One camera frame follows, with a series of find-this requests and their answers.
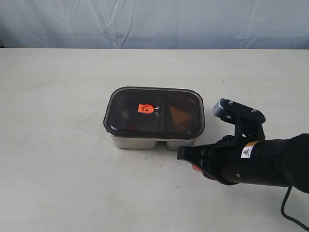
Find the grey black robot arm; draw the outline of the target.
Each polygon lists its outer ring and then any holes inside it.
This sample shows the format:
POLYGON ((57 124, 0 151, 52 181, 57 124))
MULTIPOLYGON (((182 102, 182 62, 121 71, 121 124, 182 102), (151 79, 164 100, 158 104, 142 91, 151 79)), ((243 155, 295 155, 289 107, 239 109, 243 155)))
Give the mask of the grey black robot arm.
POLYGON ((232 135, 214 144, 181 146, 177 159, 221 184, 295 187, 309 191, 309 135, 250 140, 232 135))

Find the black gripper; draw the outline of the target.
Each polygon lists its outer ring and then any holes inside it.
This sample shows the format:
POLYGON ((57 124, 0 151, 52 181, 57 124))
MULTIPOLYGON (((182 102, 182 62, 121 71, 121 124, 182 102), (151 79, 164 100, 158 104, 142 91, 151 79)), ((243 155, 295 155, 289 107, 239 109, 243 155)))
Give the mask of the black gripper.
POLYGON ((200 163, 192 168, 224 185, 282 185, 282 139, 255 140, 226 136, 201 146, 180 146, 177 160, 200 163))

